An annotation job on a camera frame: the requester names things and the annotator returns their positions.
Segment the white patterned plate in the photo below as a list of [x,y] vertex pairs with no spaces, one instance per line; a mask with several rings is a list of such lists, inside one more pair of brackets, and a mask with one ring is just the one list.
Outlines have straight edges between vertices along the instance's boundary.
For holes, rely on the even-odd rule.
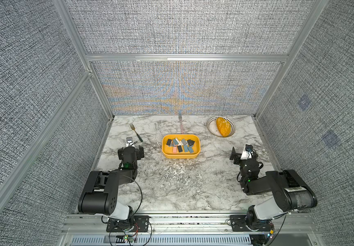
[[[215,136],[218,136],[218,137],[222,137],[221,134],[219,133],[218,129],[217,129],[217,125],[216,125],[216,119],[218,118],[218,116],[214,116],[212,118],[210,118],[207,122],[207,129]],[[231,124],[231,133],[229,134],[229,136],[232,136],[234,133],[235,133],[235,130],[236,130],[236,127],[235,127],[235,124],[232,122],[232,120],[226,118],[226,117],[223,117],[225,118],[226,120],[228,120]]]

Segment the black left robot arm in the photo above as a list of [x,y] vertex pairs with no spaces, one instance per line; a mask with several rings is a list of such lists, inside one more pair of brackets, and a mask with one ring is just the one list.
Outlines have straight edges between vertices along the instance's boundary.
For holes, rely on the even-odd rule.
[[78,201],[78,212],[82,214],[106,215],[119,221],[132,220],[133,208],[118,200],[121,185],[137,183],[138,161],[145,157],[142,146],[128,146],[118,150],[121,161],[118,168],[109,172],[91,171]]

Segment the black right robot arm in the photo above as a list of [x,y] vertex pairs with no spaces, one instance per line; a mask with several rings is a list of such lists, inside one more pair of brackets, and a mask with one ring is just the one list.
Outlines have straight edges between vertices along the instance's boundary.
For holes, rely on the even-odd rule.
[[317,206],[317,197],[295,170],[267,171],[259,177],[264,164],[258,161],[253,145],[246,145],[242,153],[232,148],[230,160],[239,166],[237,182],[246,195],[272,193],[272,198],[249,207],[246,225],[255,230],[291,211],[311,209]]

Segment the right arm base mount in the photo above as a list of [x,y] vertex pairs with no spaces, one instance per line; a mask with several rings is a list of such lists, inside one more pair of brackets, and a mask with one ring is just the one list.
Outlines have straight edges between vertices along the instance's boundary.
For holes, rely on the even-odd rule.
[[271,220],[259,220],[255,215],[230,215],[229,221],[233,232],[263,232],[270,233],[274,230]]

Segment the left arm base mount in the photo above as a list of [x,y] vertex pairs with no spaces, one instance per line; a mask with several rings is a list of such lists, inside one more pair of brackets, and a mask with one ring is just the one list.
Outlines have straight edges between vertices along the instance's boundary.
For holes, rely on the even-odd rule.
[[109,218],[107,222],[106,232],[148,232],[149,224],[149,216],[135,215],[134,217],[127,220],[117,220]]

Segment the yellow plastic storage box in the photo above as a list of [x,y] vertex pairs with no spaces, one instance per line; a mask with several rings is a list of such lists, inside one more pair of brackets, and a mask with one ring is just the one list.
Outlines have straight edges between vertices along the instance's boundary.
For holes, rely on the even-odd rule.
[[[170,146],[168,146],[167,140],[168,139],[176,139],[178,138],[180,141],[182,139],[185,139],[186,141],[191,139],[195,141],[194,146],[192,147],[194,152],[190,153],[190,152],[185,152],[183,151],[182,153],[179,153],[179,151],[177,151],[177,153],[173,153],[172,149],[173,147],[177,147],[174,146],[173,143],[171,143]],[[193,159],[196,158],[199,154],[200,154],[200,140],[198,138],[198,136],[194,135],[194,134],[168,134],[166,136],[164,136],[163,140],[162,140],[162,153],[164,154],[164,156],[166,158],[169,159]]]

